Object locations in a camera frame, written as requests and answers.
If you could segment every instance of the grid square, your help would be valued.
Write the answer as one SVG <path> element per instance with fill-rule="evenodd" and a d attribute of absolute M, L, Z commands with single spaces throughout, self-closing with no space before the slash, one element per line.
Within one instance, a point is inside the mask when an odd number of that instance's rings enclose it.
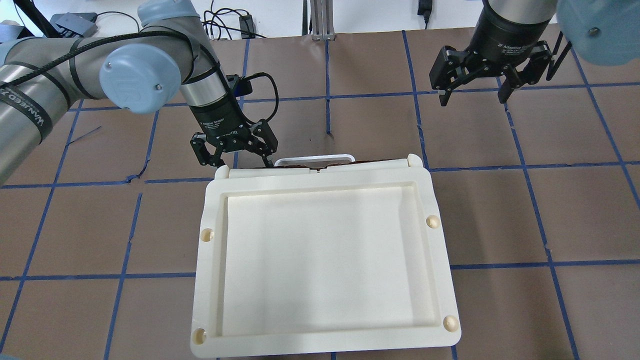
<path fill-rule="evenodd" d="M 0 190 L 0 276 L 22 275 L 50 191 Z"/>
<path fill-rule="evenodd" d="M 358 161 L 422 154 L 410 95 L 332 99 L 331 129 L 335 153 Z"/>
<path fill-rule="evenodd" d="M 21 359 L 102 359 L 118 280 L 24 283 L 4 344 Z"/>
<path fill-rule="evenodd" d="M 273 105 L 273 102 L 245 103 L 244 113 L 254 121 L 263 119 L 271 113 Z M 278 151 L 273 155 L 273 160 L 333 154 L 334 141 L 326 134 L 325 114 L 324 99 L 281 102 L 277 115 L 269 122 L 278 138 Z M 247 151 L 240 152 L 237 167 L 263 166 L 260 156 Z"/>
<path fill-rule="evenodd" d="M 431 177 L 451 264 L 547 260 L 522 170 Z"/>
<path fill-rule="evenodd" d="M 578 56 L 580 66 L 589 84 L 629 83 L 640 81 L 640 59 L 633 59 L 624 65 L 599 66 Z"/>
<path fill-rule="evenodd" d="M 208 182 L 145 184 L 127 272 L 194 272 Z"/>
<path fill-rule="evenodd" d="M 617 161 L 586 89 L 523 91 L 509 111 L 529 165 Z"/>
<path fill-rule="evenodd" d="M 640 257 L 640 210 L 620 167 L 529 173 L 555 261 Z"/>
<path fill-rule="evenodd" d="M 628 165 L 627 170 L 631 176 L 631 181 L 634 182 L 636 192 L 640 193 L 640 165 Z"/>
<path fill-rule="evenodd" d="M 247 40 L 211 40 L 213 51 L 220 60 L 225 75 L 242 75 L 244 67 L 244 49 Z"/>
<path fill-rule="evenodd" d="M 109 358 L 197 359 L 189 348 L 192 277 L 127 279 Z"/>
<path fill-rule="evenodd" d="M 623 160 L 640 160 L 640 86 L 593 88 Z"/>
<path fill-rule="evenodd" d="M 33 149 L 5 184 L 53 183 L 75 116 L 75 112 L 64 114 L 51 134 Z"/>
<path fill-rule="evenodd" d="M 3 330 L 7 319 L 9 319 L 19 284 L 20 281 L 0 281 L 0 327 Z"/>
<path fill-rule="evenodd" d="M 460 359 L 571 359 L 548 268 L 454 270 Z"/>
<path fill-rule="evenodd" d="M 123 181 L 144 167 L 154 114 L 129 110 L 82 111 L 69 145 L 60 183 Z"/>
<path fill-rule="evenodd" d="M 402 33 L 336 36 L 329 43 L 329 77 L 331 95 L 411 92 Z"/>
<path fill-rule="evenodd" d="M 133 190 L 57 188 L 29 275 L 119 274 L 136 207 Z"/>
<path fill-rule="evenodd" d="M 193 134 L 201 131 L 187 106 L 160 109 L 150 161 L 142 179 L 213 177 L 216 168 L 202 166 L 189 144 Z M 223 154 L 222 159 L 233 164 L 233 154 Z"/>
<path fill-rule="evenodd" d="M 372 350 L 339 352 L 336 360 L 451 360 L 450 347 L 402 348 L 393 350 Z"/>
<path fill-rule="evenodd" d="M 271 74 L 280 97 L 325 96 L 324 58 L 324 42 L 310 36 L 255 39 L 249 45 L 246 74 Z M 251 84 L 253 93 L 247 99 L 274 98 L 269 80 L 256 79 Z"/>
<path fill-rule="evenodd" d="M 444 108 L 437 95 L 418 96 L 429 166 L 519 165 L 504 107 L 495 94 L 455 95 Z"/>
<path fill-rule="evenodd" d="M 556 268 L 582 359 L 640 354 L 640 265 Z"/>

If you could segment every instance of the electrical cable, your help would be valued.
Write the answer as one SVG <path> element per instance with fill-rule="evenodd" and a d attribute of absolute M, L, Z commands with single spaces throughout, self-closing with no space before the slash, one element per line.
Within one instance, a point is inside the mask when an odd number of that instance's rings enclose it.
<path fill-rule="evenodd" d="M 263 35 L 252 33 L 251 31 L 245 31 L 245 30 L 240 30 L 240 29 L 236 29 L 236 28 L 230 28 L 228 26 L 222 26 L 222 25 L 216 24 L 215 22 L 211 22 L 211 20 L 207 21 L 206 24 L 217 26 L 217 27 L 223 28 L 223 29 L 229 29 L 229 30 L 233 30 L 233 31 L 238 31 L 238 32 L 243 33 L 243 34 L 253 35 L 253 36 L 259 37 L 259 38 L 267 38 L 267 37 L 265 37 Z"/>
<path fill-rule="evenodd" d="M 210 13 L 210 14 L 211 14 L 211 16 L 212 16 L 211 20 L 207 20 L 207 14 L 208 14 L 208 13 Z M 205 10 L 205 11 L 204 11 L 204 13 L 202 13 L 202 17 L 204 18 L 203 24 L 205 24 L 205 29 L 206 29 L 206 24 L 209 24 L 209 27 L 210 27 L 210 29 L 211 29 L 211 35 L 212 35 L 212 36 L 213 36 L 213 27 L 212 27 L 212 24 L 213 24 L 213 23 L 216 23 L 216 22 L 215 22 L 215 20 L 214 20 L 215 18 L 218 18 L 218 20 L 220 20 L 220 22 L 222 23 L 222 25 L 223 25 L 223 26 L 225 26 L 225 27 L 227 26 L 227 25 L 225 24 L 225 22 L 222 20 L 222 18 L 221 18 L 220 16 L 218 16 L 216 13 L 211 12 L 211 11 L 209 11 L 209 10 Z M 220 31 L 220 32 L 218 33 L 218 40 L 220 40 L 220 38 L 222 37 L 222 29 L 221 29 L 221 28 L 218 28 L 218 30 Z M 229 36 L 229 40 L 231 40 L 231 33 L 229 32 L 229 30 L 228 30 L 228 29 L 227 29 L 227 35 Z"/>
<path fill-rule="evenodd" d="M 110 44 L 112 42 L 118 42 L 118 41 L 122 41 L 122 40 L 130 40 L 130 39 L 134 39 L 134 38 L 145 38 L 145 37 L 173 37 L 173 38 L 179 38 L 181 40 L 185 40 L 187 43 L 189 43 L 189 38 L 181 33 L 173 33 L 170 31 L 148 31 L 145 33 L 134 33 L 134 34 L 124 34 L 124 35 L 116 35 L 114 37 L 108 37 L 108 38 L 102 38 L 99 40 L 96 40 L 94 42 L 91 42 L 89 44 L 86 44 L 84 46 L 78 47 L 76 50 L 71 51 L 67 54 L 64 54 L 63 56 L 60 56 L 59 58 L 37 68 L 36 70 L 30 72 L 29 74 L 25 74 L 17 79 L 14 79 L 8 83 L 3 83 L 0 85 L 0 88 L 5 87 L 5 86 L 18 86 L 22 83 L 25 83 L 39 75 L 44 74 L 45 72 L 55 68 L 56 66 L 62 64 L 65 61 L 68 61 L 71 58 L 74 58 L 82 53 L 84 53 L 85 51 L 89 51 L 91 49 L 93 49 L 94 47 L 98 47 L 100 45 L 105 45 L 105 44 Z M 205 55 L 208 57 L 209 61 L 213 64 L 213 67 L 218 67 L 220 64 L 216 61 L 215 57 L 213 56 L 213 54 L 211 54 L 211 52 L 204 47 L 204 45 L 200 45 L 200 50 L 202 50 L 203 53 L 205 53 Z M 193 72 L 193 63 L 191 66 L 191 71 L 189 72 L 189 75 L 187 75 L 187 78 L 191 77 L 191 73 Z"/>
<path fill-rule="evenodd" d="M 249 80 L 253 80 L 253 79 L 257 79 L 257 78 L 268 78 L 271 81 L 271 85 L 273 86 L 273 94 L 275 95 L 276 104 L 273 107 L 273 111 L 271 112 L 271 115 L 269 115 L 268 118 L 264 119 L 265 122 L 269 122 L 271 119 L 273 119 L 273 117 L 278 112 L 278 105 L 280 104 L 280 96 L 278 95 L 278 87 L 276 86 L 276 81 L 273 79 L 273 76 L 267 74 L 266 72 L 256 72 L 255 74 L 253 74 L 251 76 L 245 77 L 244 80 L 249 81 Z"/>
<path fill-rule="evenodd" d="M 210 13 L 212 15 L 212 19 L 211 20 L 207 20 L 207 14 Z M 251 14 L 249 13 L 248 10 L 246 9 L 231 9 L 231 8 L 220 8 L 218 10 L 216 10 L 215 12 L 213 11 L 213 1 L 211 1 L 211 5 L 209 6 L 209 10 L 205 10 L 202 13 L 202 17 L 203 20 L 202 21 L 202 25 L 204 26 L 205 29 L 207 29 L 207 25 L 209 25 L 209 33 L 211 34 L 211 36 L 213 36 L 213 26 L 217 26 L 219 29 L 218 32 L 218 40 L 220 40 L 222 38 L 222 29 L 227 30 L 227 35 L 229 36 L 229 40 L 232 39 L 231 36 L 231 32 L 229 32 L 229 30 L 233 30 L 233 31 L 239 31 L 242 34 L 247 34 L 249 36 L 253 36 L 253 37 L 263 37 L 259 34 L 253 33 L 251 31 L 244 31 L 244 30 L 240 30 L 240 29 L 235 29 L 235 28 L 230 28 L 228 27 L 224 20 L 222 19 L 222 17 L 220 17 L 220 15 L 228 15 L 230 13 L 235 13 L 236 15 L 238 15 L 239 17 L 242 16 L 250 16 Z M 248 19 L 242 19 L 241 21 L 244 21 L 244 25 L 247 27 L 247 29 L 250 29 L 249 26 L 249 22 Z"/>
<path fill-rule="evenodd" d="M 18 11 L 18 6 L 15 4 L 15 1 L 13 2 L 13 7 L 15 8 L 15 13 L 18 15 L 20 21 L 22 22 L 22 26 L 27 28 L 27 26 L 24 24 L 24 20 L 22 20 L 22 17 L 20 16 L 20 12 Z"/>
<path fill-rule="evenodd" d="M 128 13 L 124 13 L 124 12 L 101 12 L 101 13 L 99 13 L 98 15 L 96 15 L 96 16 L 95 16 L 96 21 L 97 21 L 97 19 L 98 19 L 98 17 L 99 17 L 100 15 L 104 15 L 104 14 L 106 14 L 106 13 L 119 13 L 120 15 L 125 15 L 125 16 L 127 16 L 127 17 L 130 17 L 131 19 L 133 19 L 133 21 L 135 21 L 135 22 L 136 22 L 136 27 L 138 28 L 138 33 L 140 32 L 140 23 L 138 22 L 138 20 L 137 20 L 135 17 L 133 17 L 133 16 L 129 15 Z"/>

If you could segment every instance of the power cord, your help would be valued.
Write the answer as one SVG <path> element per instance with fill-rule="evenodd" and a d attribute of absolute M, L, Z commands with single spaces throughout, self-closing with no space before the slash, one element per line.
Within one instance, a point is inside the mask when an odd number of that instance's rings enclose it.
<path fill-rule="evenodd" d="M 15 13 L 18 15 L 18 17 L 20 18 L 20 21 L 22 23 L 22 26 L 24 26 L 24 28 L 26 29 L 27 26 L 24 24 L 24 20 L 22 20 L 22 17 L 20 16 L 20 12 L 18 11 L 18 6 L 15 4 L 15 1 L 13 2 L 13 7 L 15 8 Z"/>
<path fill-rule="evenodd" d="M 214 0 L 211 1 L 211 4 L 209 5 L 209 9 L 205 10 L 202 14 L 202 18 L 204 21 L 202 21 L 202 26 L 205 28 L 205 31 L 207 32 L 208 35 L 213 36 L 213 26 L 216 26 L 218 28 L 218 40 L 220 40 L 222 38 L 222 29 L 227 30 L 227 35 L 229 37 L 229 40 L 232 40 L 232 36 L 231 36 L 231 32 L 229 32 L 229 30 L 232 31 L 238 31 L 242 34 L 246 34 L 252 37 L 261 37 L 261 38 L 265 38 L 264 36 L 254 33 L 252 31 L 248 31 L 248 30 L 241 30 L 241 29 L 236 29 L 236 28 L 231 28 L 228 27 L 224 20 L 222 19 L 222 17 L 220 17 L 220 15 L 228 15 L 230 13 L 235 13 L 236 15 L 238 15 L 241 18 L 241 21 L 244 22 L 244 25 L 246 26 L 247 29 L 251 29 L 252 27 L 249 24 L 248 19 L 242 19 L 243 16 L 247 16 L 249 17 L 251 14 L 249 13 L 248 10 L 246 9 L 231 9 L 231 8 L 220 8 L 216 11 L 213 11 L 213 2 Z M 207 14 L 211 14 L 212 18 L 211 20 L 207 20 Z"/>
<path fill-rule="evenodd" d="M 124 13 L 124 12 L 101 12 L 98 15 L 96 15 L 96 18 L 100 17 L 100 15 L 104 15 L 106 13 L 119 13 L 120 15 L 125 15 L 127 17 L 130 17 L 133 21 L 136 22 L 136 27 L 138 28 L 138 33 L 140 32 L 140 23 L 138 22 L 138 20 L 135 17 L 129 15 L 128 13 Z"/>
<path fill-rule="evenodd" d="M 275 95 L 275 98 L 276 98 L 276 104 L 273 107 L 273 111 L 271 112 L 271 115 L 269 115 L 268 118 L 264 119 L 265 122 L 269 122 L 271 119 L 273 119 L 273 117 L 278 112 L 278 105 L 280 104 L 280 96 L 278 95 L 278 87 L 276 86 L 276 81 L 273 79 L 273 76 L 267 74 L 266 72 L 256 72 L 253 75 L 245 77 L 244 80 L 249 81 L 249 80 L 253 80 L 253 79 L 257 79 L 257 78 L 268 78 L 271 81 L 271 85 L 273 86 L 273 94 Z"/>
<path fill-rule="evenodd" d="M 256 34 L 256 33 L 252 33 L 251 31 L 245 31 L 245 30 L 240 30 L 240 29 L 236 29 L 236 28 L 230 28 L 230 27 L 228 27 L 228 26 L 223 26 L 223 25 L 217 24 L 216 22 L 211 21 L 211 20 L 209 20 L 209 21 L 207 21 L 207 22 L 204 22 L 204 21 L 203 21 L 203 22 L 202 22 L 202 24 L 203 24 L 203 25 L 212 25 L 212 26 L 216 26 L 216 27 L 218 27 L 218 28 L 220 28 L 220 29 L 228 29 L 228 30 L 232 30 L 232 31 L 238 31 L 239 33 L 247 34 L 247 35 L 252 35 L 252 36 L 255 36 L 255 37 L 259 37 L 259 38 L 267 38 L 267 37 L 265 37 L 265 36 L 263 36 L 263 35 Z"/>

